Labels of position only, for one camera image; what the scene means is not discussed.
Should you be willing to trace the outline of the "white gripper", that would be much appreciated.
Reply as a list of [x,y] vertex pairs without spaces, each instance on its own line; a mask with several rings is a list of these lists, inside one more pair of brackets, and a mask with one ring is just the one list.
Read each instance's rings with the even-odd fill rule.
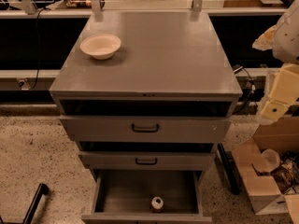
[[275,73],[274,83],[259,106],[259,123],[270,125],[277,122],[299,98],[299,65],[284,63]]

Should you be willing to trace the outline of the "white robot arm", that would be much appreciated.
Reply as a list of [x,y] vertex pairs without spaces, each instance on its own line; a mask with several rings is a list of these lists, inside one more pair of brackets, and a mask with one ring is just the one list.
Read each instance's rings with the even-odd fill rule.
[[299,98],[299,0],[294,0],[279,18],[252,44],[257,50],[272,50],[283,65],[268,84],[258,121],[269,125],[278,121]]

